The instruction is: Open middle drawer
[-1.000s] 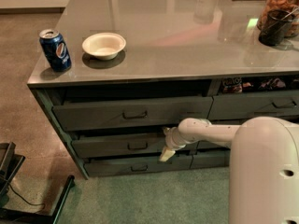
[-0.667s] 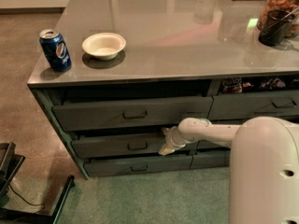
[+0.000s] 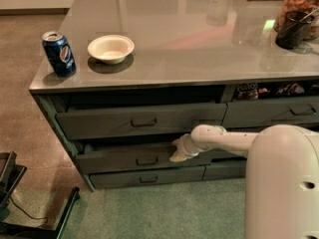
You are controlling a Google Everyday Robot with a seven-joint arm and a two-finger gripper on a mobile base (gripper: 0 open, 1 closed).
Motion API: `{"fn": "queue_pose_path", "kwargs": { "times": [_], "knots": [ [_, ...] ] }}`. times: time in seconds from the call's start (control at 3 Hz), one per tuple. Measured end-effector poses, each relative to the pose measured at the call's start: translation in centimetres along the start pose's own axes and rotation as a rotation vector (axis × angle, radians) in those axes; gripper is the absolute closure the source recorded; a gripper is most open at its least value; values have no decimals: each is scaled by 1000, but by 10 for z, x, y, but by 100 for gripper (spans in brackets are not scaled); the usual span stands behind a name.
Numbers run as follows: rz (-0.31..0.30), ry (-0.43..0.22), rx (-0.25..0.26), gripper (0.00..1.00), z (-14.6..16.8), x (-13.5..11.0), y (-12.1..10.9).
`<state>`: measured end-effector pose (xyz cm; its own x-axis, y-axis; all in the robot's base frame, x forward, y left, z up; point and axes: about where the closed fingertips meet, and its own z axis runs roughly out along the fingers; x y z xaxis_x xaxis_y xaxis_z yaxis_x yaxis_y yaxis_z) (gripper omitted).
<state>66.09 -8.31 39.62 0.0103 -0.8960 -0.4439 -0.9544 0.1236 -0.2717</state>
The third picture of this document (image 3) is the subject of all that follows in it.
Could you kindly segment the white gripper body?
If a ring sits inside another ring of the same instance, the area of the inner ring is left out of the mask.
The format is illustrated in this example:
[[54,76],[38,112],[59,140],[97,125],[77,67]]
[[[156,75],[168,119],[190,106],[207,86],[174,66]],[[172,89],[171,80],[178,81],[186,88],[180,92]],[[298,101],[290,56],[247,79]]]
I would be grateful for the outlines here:
[[199,154],[199,150],[192,142],[190,135],[187,133],[183,135],[179,143],[179,154],[185,159],[191,159]]

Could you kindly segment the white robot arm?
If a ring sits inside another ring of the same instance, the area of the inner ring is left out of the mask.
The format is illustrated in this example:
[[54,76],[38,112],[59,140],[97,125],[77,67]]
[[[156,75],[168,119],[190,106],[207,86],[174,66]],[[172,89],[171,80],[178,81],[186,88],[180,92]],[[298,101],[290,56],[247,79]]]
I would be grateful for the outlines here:
[[246,158],[245,239],[319,239],[318,132],[289,124],[260,132],[201,124],[172,144],[172,162],[217,148]]

